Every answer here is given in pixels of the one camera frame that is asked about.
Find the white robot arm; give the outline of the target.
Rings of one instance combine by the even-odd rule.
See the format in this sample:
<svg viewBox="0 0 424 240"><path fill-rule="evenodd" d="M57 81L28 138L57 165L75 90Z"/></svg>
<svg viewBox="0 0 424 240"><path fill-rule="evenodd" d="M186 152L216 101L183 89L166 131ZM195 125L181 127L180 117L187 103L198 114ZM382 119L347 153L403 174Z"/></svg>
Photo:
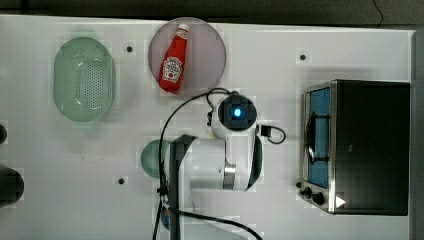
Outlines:
<svg viewBox="0 0 424 240"><path fill-rule="evenodd" d="M166 153L164 170L171 240L186 240L190 218L253 232L232 220L196 213L192 191L246 191L254 185L262 169L256 107L247 97L232 92L212 108L208 119L214 134L212 139L182 135L171 142Z"/></svg>

